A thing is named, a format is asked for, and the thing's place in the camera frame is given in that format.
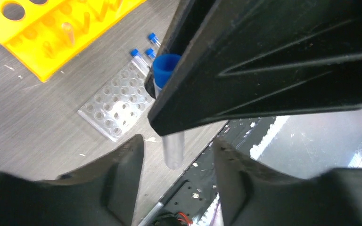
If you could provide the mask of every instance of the black robotic claw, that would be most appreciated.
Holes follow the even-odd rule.
[[[138,134],[57,180],[0,173],[0,226],[131,225],[143,159]]]
[[[284,175],[214,139],[225,226],[362,226],[362,169]]]
[[[182,55],[148,115],[161,136],[362,108],[362,0],[181,1],[161,52]]]

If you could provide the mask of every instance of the clear plastic tray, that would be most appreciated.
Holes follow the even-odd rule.
[[[143,86],[145,77],[129,62],[78,113],[107,138],[117,141],[153,102]]]

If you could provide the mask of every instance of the blue cap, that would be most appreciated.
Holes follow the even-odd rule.
[[[130,52],[131,56],[134,57],[134,56],[137,56],[140,54],[140,52],[135,48],[133,49],[131,52]]]
[[[156,53],[152,48],[147,49],[145,53],[148,57],[152,59],[156,57]]]
[[[153,40],[156,38],[156,35],[155,35],[155,33],[151,33],[150,35],[148,35],[148,39],[150,40],[150,41],[152,41],[153,42]]]
[[[163,54],[153,61],[153,78],[159,88],[163,89],[180,59],[178,54]]]

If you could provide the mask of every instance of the yellow test tube rack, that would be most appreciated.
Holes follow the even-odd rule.
[[[0,44],[46,81],[145,0],[0,0]],[[5,8],[17,6],[20,18]]]

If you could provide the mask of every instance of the table surface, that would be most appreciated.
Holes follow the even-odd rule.
[[[160,137],[144,112],[113,143],[77,114],[130,59],[130,49],[150,46],[146,35],[164,37],[179,0],[148,0],[41,83],[0,45],[0,171],[30,180],[55,179],[115,149],[135,133],[146,151],[134,225],[144,217],[224,122],[186,133],[186,159],[179,170],[163,162]]]

